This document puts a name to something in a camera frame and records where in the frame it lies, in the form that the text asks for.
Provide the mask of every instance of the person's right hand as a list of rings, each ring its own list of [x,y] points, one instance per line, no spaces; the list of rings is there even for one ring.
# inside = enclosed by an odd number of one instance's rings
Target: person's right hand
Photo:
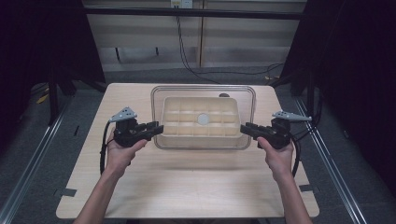
[[[273,172],[274,180],[279,181],[281,177],[289,177],[294,150],[292,143],[281,149],[274,149],[263,137],[258,137],[257,141],[266,152],[265,161]]]

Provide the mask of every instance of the transparent plastic lid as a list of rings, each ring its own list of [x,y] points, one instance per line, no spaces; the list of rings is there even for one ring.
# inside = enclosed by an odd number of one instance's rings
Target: transparent plastic lid
[[[244,149],[240,125],[253,121],[256,95],[249,86],[158,86],[151,92],[154,138],[162,149]]]

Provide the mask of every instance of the wall outlet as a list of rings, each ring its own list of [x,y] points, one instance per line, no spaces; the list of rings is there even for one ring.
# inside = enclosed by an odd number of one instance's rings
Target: wall outlet
[[[192,0],[182,0],[181,7],[182,8],[192,8]]]
[[[181,0],[171,0],[171,8],[181,8]]]

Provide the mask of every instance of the compartmented tray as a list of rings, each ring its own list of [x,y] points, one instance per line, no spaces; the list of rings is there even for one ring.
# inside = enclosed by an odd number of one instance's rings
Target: compartmented tray
[[[159,86],[151,93],[154,138],[163,149],[244,149],[250,138],[240,124],[252,122],[255,92],[246,86]]]

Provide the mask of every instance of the table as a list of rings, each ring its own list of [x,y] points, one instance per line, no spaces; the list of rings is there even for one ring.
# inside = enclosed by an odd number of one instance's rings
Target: table
[[[108,86],[66,187],[77,192],[62,197],[59,218],[75,218],[99,179],[99,151],[109,118],[129,106],[140,123],[152,121],[150,93],[156,86]],[[280,110],[274,89],[251,88],[257,100],[254,123],[270,125],[272,113]],[[265,151],[257,148],[256,141],[244,150],[165,150],[150,141],[116,186],[106,217],[283,217],[278,187],[264,158]],[[295,178],[299,186],[309,184],[302,164]],[[317,216],[313,192],[301,194],[309,215]]]

